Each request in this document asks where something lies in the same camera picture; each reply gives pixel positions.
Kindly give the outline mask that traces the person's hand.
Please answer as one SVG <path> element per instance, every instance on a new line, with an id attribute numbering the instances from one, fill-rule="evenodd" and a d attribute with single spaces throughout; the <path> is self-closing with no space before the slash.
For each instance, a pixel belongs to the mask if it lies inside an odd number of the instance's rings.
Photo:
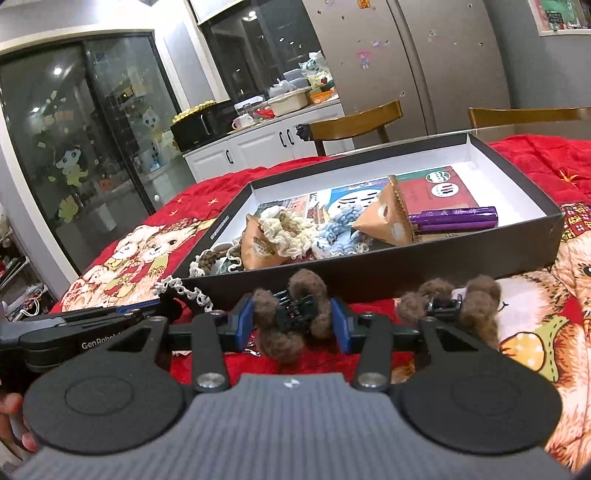
<path id="1" fill-rule="evenodd" d="M 1 392 L 1 442 L 35 453 L 37 443 L 25 426 L 22 414 L 23 397 L 18 393 Z"/>

